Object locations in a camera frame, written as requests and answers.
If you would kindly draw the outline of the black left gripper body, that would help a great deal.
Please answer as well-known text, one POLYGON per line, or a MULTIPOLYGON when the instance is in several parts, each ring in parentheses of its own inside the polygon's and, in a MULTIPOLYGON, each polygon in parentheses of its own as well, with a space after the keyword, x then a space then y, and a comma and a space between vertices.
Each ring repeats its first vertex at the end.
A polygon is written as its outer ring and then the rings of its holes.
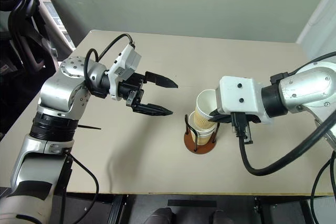
POLYGON ((144 112, 141 105, 144 83, 145 76, 139 73, 133 73, 127 80, 118 83, 118 97, 126 100, 126 105, 131 107, 133 112, 144 112))

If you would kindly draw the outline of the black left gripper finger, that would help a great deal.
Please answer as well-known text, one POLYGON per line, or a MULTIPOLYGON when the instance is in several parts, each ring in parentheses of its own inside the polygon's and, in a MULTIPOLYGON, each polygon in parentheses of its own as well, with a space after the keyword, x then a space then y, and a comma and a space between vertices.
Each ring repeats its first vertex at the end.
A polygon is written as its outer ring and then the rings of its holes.
POLYGON ((173 80, 148 71, 145 72, 145 82, 151 82, 164 88, 178 88, 178 85, 173 80))
POLYGON ((151 103, 135 103, 132 105, 132 110, 135 113, 141 113, 149 116, 168 116, 173 114, 173 111, 151 103))

